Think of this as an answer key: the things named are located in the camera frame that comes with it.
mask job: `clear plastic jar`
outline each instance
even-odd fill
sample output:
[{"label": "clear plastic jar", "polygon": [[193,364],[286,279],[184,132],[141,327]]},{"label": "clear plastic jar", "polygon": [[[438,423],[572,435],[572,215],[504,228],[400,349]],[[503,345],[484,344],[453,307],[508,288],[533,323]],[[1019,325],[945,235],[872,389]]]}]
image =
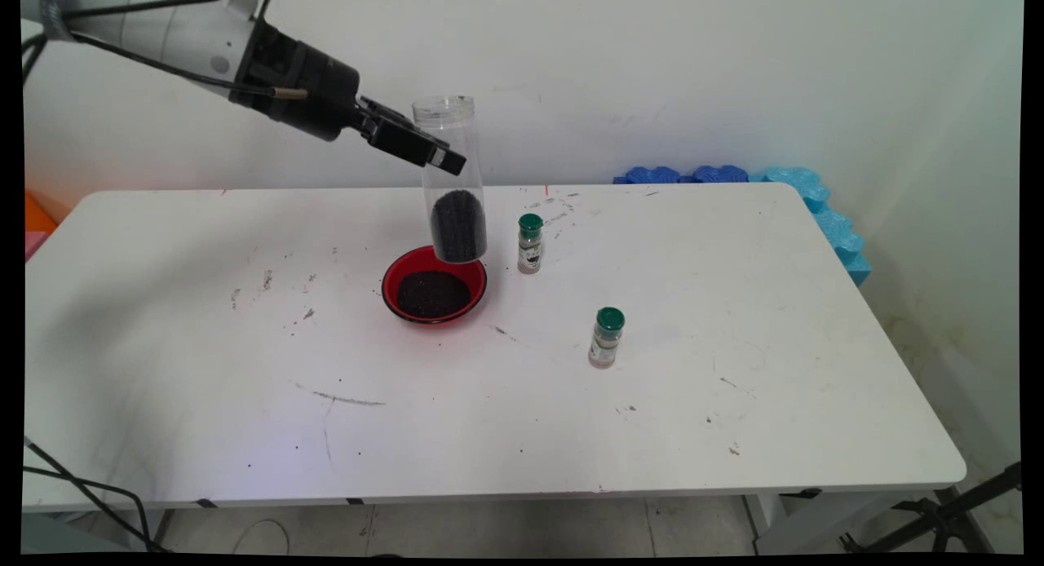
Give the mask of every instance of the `clear plastic jar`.
[{"label": "clear plastic jar", "polygon": [[467,159],[458,175],[432,165],[421,175],[435,256],[454,264],[478,260],[485,254],[485,208],[475,102],[461,95],[422,98],[413,102],[413,123]]},{"label": "clear plastic jar", "polygon": [[615,307],[602,307],[595,316],[594,336],[588,350],[588,360],[599,369],[616,361],[616,347],[623,335],[623,312]]}]

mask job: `blue foam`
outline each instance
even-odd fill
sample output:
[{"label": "blue foam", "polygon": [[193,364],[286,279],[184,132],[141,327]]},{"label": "blue foam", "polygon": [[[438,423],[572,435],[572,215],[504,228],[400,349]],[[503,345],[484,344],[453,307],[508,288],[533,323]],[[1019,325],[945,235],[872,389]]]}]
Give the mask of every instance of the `blue foam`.
[{"label": "blue foam", "polygon": [[830,190],[820,184],[820,175],[801,167],[768,168],[751,176],[751,181],[755,183],[766,181],[786,183],[797,189],[802,201],[805,202],[805,206],[812,212],[815,223],[823,231],[823,235],[827,236],[830,246],[834,249],[834,254],[848,270],[852,282],[858,287],[867,280],[873,269],[862,256],[865,241],[862,236],[852,232],[851,219],[835,212],[835,210],[831,210],[827,205]]},{"label": "blue foam", "polygon": [[862,236],[852,232],[852,220],[835,212],[835,210],[825,208],[820,213],[813,213],[815,222],[823,229],[823,235],[827,236],[830,245],[833,246],[837,258],[844,264],[850,264],[855,260],[865,242]]},{"label": "blue foam", "polygon": [[758,175],[758,182],[786,183],[798,190],[812,213],[827,209],[830,190],[820,184],[820,175],[807,168],[768,168]]},{"label": "blue foam", "polygon": [[873,269],[861,254],[857,254],[851,262],[845,265],[845,268],[849,272],[849,277],[852,278],[857,287],[867,280],[867,277],[870,277],[870,273]]},{"label": "blue foam", "polygon": [[692,172],[693,183],[746,183],[745,169],[723,165],[721,168],[702,166]]},{"label": "blue foam", "polygon": [[613,176],[613,185],[648,185],[659,183],[680,183],[682,174],[675,169],[656,167],[648,169],[635,167],[623,176]]}]

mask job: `red bowl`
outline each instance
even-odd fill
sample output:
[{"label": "red bowl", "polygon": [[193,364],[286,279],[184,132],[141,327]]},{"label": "red bowl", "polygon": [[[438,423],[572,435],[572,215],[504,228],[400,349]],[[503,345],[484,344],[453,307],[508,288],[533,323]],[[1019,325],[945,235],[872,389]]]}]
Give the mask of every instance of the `red bowl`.
[{"label": "red bowl", "polygon": [[[449,273],[460,279],[471,291],[471,301],[455,313],[444,317],[416,317],[404,313],[402,309],[399,309],[399,284],[407,275],[424,270]],[[396,315],[414,324],[443,324],[456,320],[474,309],[483,294],[485,294],[485,266],[480,261],[467,262],[467,264],[443,262],[435,258],[435,250],[432,246],[422,246],[400,256],[398,260],[392,262],[392,266],[388,266],[387,272],[384,273],[384,281],[381,283],[384,305],[387,305],[388,309]]]}]

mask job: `spice bottle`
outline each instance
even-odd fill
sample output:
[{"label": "spice bottle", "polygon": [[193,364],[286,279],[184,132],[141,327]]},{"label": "spice bottle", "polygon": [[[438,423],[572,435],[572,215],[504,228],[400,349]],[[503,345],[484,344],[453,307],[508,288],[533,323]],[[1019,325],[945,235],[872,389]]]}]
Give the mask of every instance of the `spice bottle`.
[{"label": "spice bottle", "polygon": [[602,307],[595,316],[594,336],[588,360],[599,369],[608,369],[616,361],[616,347],[623,334],[623,312],[615,307]]},{"label": "spice bottle", "polygon": [[541,244],[544,220],[535,213],[519,217],[519,270],[532,275],[540,270],[544,246]]},{"label": "spice bottle", "polygon": [[413,102],[413,122],[468,160],[458,175],[430,164],[421,173],[435,258],[452,264],[478,260],[485,254],[485,210],[475,101],[462,95],[422,98]]}]

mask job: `white wall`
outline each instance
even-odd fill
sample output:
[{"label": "white wall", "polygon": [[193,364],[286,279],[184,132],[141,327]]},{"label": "white wall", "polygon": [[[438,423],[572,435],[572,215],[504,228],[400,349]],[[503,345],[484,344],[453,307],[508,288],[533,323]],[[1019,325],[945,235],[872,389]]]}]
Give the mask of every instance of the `white wall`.
[{"label": "white wall", "polygon": [[[474,95],[487,184],[779,162],[854,212],[992,20],[982,1],[274,0],[268,18],[404,113]],[[420,184],[352,133],[324,143],[73,43],[24,95],[27,183],[58,215],[98,189]]]},{"label": "white wall", "polygon": [[[1019,455],[1022,8],[274,0],[268,19],[403,113],[425,95],[474,95],[489,185],[608,183],[634,165],[816,169],[867,237],[868,302],[973,479]],[[23,22],[23,38],[37,30]],[[24,98],[26,187],[55,217],[100,189],[420,185],[352,133],[321,142],[70,43],[48,45]],[[998,547],[1021,548],[1021,506],[990,511],[979,517]]]},{"label": "white wall", "polygon": [[[1019,136],[1022,1],[997,0],[960,76],[887,190],[862,287],[968,464],[968,489],[1021,459]],[[1022,551],[1022,496],[975,516],[998,549]]]}]

